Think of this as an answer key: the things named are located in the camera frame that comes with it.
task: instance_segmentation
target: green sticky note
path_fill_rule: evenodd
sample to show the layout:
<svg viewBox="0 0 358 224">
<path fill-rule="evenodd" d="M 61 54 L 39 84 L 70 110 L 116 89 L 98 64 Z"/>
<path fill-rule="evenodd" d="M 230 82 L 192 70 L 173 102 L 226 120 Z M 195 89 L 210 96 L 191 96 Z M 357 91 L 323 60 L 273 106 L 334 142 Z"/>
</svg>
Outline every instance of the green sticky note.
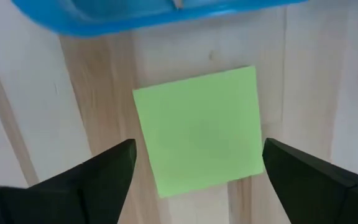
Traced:
<svg viewBox="0 0 358 224">
<path fill-rule="evenodd" d="M 134 91 L 160 197 L 263 172 L 254 67 Z"/>
</svg>

